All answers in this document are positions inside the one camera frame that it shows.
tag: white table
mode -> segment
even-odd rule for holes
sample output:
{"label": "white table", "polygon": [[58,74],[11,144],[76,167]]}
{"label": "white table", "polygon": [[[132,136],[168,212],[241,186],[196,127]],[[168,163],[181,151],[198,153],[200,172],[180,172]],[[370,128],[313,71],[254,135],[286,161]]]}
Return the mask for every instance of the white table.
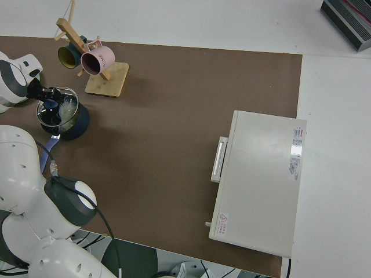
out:
{"label": "white table", "polygon": [[[68,3],[0,0],[0,35],[54,36]],[[304,54],[297,117],[308,134],[291,278],[368,277],[371,49],[355,52],[321,3],[77,0],[73,26],[104,41]]]}

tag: printed label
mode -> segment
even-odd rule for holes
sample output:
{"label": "printed label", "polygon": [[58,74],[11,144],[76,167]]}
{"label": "printed label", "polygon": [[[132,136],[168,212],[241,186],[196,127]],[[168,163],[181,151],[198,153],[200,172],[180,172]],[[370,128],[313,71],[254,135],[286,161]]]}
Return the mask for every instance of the printed label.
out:
{"label": "printed label", "polygon": [[299,166],[301,162],[301,153],[303,151],[304,130],[301,127],[294,129],[291,145],[289,179],[297,181],[300,176]]}
{"label": "printed label", "polygon": [[229,217],[230,216],[226,213],[219,213],[217,225],[218,228],[217,234],[219,236],[225,236],[225,234],[227,233],[227,224]]}

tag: wooden base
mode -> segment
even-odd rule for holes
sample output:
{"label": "wooden base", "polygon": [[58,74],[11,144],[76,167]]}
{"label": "wooden base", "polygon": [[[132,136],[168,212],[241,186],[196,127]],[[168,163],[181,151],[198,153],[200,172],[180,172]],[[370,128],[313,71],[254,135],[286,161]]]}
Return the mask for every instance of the wooden base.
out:
{"label": "wooden base", "polygon": [[129,64],[115,62],[106,71],[111,75],[110,80],[104,80],[100,75],[91,75],[85,92],[106,97],[119,97],[129,71]]}

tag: black cable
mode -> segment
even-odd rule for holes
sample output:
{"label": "black cable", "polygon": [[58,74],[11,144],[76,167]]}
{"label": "black cable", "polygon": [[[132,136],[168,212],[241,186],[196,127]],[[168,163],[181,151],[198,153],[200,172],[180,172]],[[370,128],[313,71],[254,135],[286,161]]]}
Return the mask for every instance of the black cable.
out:
{"label": "black cable", "polygon": [[83,246],[83,248],[87,248],[89,247],[90,245],[94,244],[95,242],[97,242],[97,240],[99,240],[100,238],[102,237],[102,235],[98,235],[98,237],[96,237],[92,242],[88,243],[87,245]]}
{"label": "black cable", "polygon": [[223,275],[221,278],[224,278],[224,277],[226,277],[227,275],[231,274],[234,270],[235,270],[235,268],[232,269],[231,271],[229,271],[227,274]]}
{"label": "black cable", "polygon": [[114,244],[114,247],[115,247],[115,250],[116,250],[116,256],[117,256],[117,260],[118,260],[118,267],[119,269],[122,269],[121,267],[121,259],[120,259],[120,254],[119,254],[119,251],[118,251],[118,247],[117,247],[117,243],[116,243],[116,240],[115,240],[115,236],[114,236],[114,233],[107,221],[107,219],[105,218],[105,216],[103,215],[103,213],[100,211],[100,209],[98,208],[98,206],[89,198],[87,197],[85,194],[83,194],[82,192],[76,190],[75,188],[70,188],[66,185],[64,185],[63,183],[59,183],[57,179],[55,179],[55,181],[57,182],[57,184],[60,184],[62,185],[63,187],[65,187],[65,189],[69,190],[69,191],[72,191],[73,193],[76,193],[77,195],[83,197],[85,200],[87,200],[94,208],[95,210],[97,211],[97,213],[99,214],[99,216],[102,218],[103,222],[105,223],[109,233],[110,233],[110,236],[112,238],[112,242]]}
{"label": "black cable", "polygon": [[80,243],[82,243],[83,240],[86,239],[89,235],[90,235],[90,232],[87,233],[86,236],[84,236],[81,240],[79,240],[78,242],[76,242],[76,244],[79,245]]}
{"label": "black cable", "polygon": [[4,271],[10,271],[10,270],[13,270],[13,269],[16,269],[16,267],[14,267],[14,268],[4,269],[4,270],[0,270],[0,273],[1,273],[1,272],[4,272]]}
{"label": "black cable", "polygon": [[102,240],[104,240],[104,238],[101,238],[100,240],[97,240],[96,242],[90,242],[89,244],[87,244],[86,246],[84,246],[83,248],[86,249],[88,248],[89,246],[93,245],[93,244],[96,244],[98,242],[101,242]]}
{"label": "black cable", "polygon": [[205,270],[205,273],[207,275],[208,278],[210,278],[209,274],[208,274],[208,270],[206,269],[205,265],[203,264],[202,260],[200,259],[201,261],[201,265],[203,266],[203,269]]}
{"label": "black cable", "polygon": [[27,274],[28,271],[20,271],[20,272],[0,272],[0,275],[4,276],[17,276],[22,274]]}
{"label": "black cable", "polygon": [[291,259],[289,259],[288,274],[286,275],[286,278],[290,277],[290,272],[291,272]]}
{"label": "black cable", "polygon": [[48,149],[45,148],[43,144],[41,144],[39,141],[36,141],[36,140],[35,140],[35,143],[36,143],[38,146],[40,146],[40,147],[41,147],[41,148],[42,148],[42,149],[43,149],[43,150],[48,154],[48,156],[50,157],[51,160],[54,160],[54,157],[52,156],[52,153],[49,152]]}

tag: dark green mug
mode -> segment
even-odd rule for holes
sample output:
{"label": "dark green mug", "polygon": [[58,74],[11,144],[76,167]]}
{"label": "dark green mug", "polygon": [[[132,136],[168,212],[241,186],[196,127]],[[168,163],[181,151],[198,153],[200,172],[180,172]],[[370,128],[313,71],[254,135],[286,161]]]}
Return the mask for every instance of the dark green mug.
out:
{"label": "dark green mug", "polygon": [[[88,40],[84,36],[80,36],[83,42]],[[58,49],[58,58],[59,61],[66,68],[75,68],[81,64],[81,53],[80,51],[72,44],[69,43],[67,46],[63,46]]]}

